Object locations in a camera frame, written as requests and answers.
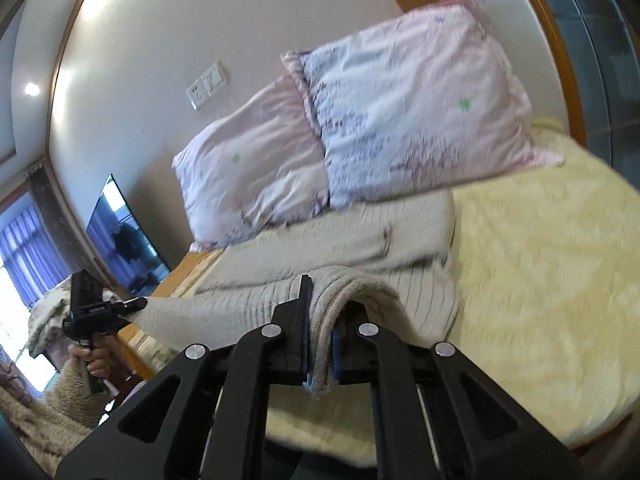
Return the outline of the person's left hand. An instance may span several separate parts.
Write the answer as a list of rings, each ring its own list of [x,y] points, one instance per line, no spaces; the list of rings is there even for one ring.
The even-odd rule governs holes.
[[[120,365],[116,349],[117,340],[114,336],[97,336],[92,349],[71,344],[68,353],[84,364],[91,376],[110,379]]]

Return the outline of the fuzzy beige sleeve forearm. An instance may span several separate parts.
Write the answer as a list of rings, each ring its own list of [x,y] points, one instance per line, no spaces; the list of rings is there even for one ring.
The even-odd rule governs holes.
[[[1,414],[29,455],[53,477],[62,459],[99,425],[111,393],[87,394],[71,358],[38,396],[14,363],[1,365]]]

